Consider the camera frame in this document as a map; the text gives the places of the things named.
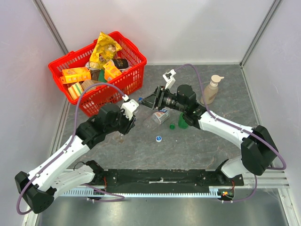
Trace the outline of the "blue cap drink bottle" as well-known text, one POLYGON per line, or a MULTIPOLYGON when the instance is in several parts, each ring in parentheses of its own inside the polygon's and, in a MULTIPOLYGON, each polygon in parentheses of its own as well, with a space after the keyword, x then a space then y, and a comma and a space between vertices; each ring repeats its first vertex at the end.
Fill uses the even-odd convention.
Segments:
POLYGON ((120 107, 121 118, 119 121, 119 133, 126 135, 134 126, 139 103, 134 99, 125 101, 120 107))

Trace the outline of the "clear Pocari Sweat bottle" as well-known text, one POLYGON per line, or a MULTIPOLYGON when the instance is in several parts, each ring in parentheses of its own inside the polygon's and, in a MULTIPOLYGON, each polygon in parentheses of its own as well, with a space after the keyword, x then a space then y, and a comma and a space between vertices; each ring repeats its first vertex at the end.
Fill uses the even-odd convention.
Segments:
POLYGON ((147 129, 155 129, 162 123, 164 123, 170 117, 170 112, 163 108, 162 110, 156 111, 149 116, 144 122, 143 126, 147 129))

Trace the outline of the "white blue bottle cap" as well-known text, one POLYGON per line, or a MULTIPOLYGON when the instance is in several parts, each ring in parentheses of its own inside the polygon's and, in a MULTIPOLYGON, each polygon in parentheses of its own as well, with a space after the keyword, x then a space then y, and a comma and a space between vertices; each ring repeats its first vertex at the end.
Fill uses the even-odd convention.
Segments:
POLYGON ((162 141, 162 137, 161 136, 156 136, 156 142, 161 142, 162 141))

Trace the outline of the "green plastic bottle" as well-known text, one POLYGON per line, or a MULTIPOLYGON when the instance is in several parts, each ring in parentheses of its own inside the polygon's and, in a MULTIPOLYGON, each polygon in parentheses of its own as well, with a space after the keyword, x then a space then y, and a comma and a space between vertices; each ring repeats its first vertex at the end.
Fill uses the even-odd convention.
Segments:
POLYGON ((186 121, 183 118, 183 113, 180 113, 179 115, 178 127, 181 129, 187 129, 189 127, 189 125, 186 123, 186 121))

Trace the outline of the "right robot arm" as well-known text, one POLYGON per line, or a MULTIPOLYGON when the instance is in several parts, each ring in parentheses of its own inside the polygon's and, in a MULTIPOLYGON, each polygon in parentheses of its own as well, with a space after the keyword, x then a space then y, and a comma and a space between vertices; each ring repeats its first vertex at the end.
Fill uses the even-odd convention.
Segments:
POLYGON ((189 126, 212 132, 240 148, 241 155, 226 160, 221 170, 216 172, 215 179, 220 185, 227 185, 233 177, 246 172, 261 176, 277 156, 276 145, 265 127, 243 126, 206 110, 197 102, 196 93, 189 85, 180 85, 175 94, 158 86, 140 103, 150 109, 170 108, 180 111, 189 126))

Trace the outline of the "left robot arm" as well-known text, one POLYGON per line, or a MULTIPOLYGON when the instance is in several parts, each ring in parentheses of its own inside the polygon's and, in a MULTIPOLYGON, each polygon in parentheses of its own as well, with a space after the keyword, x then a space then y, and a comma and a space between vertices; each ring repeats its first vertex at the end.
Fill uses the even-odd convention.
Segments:
POLYGON ((87 153, 106 135, 118 131, 125 135, 135 125, 134 112, 138 108, 134 100, 124 102, 122 106, 105 104, 97 115, 81 123, 67 142, 40 166, 29 173, 20 171, 15 176, 19 192, 16 210, 22 215, 20 202, 24 200, 35 214, 46 210, 62 193, 79 185, 103 181, 102 167, 95 161, 89 161, 80 169, 71 173, 61 173, 76 159, 87 153))

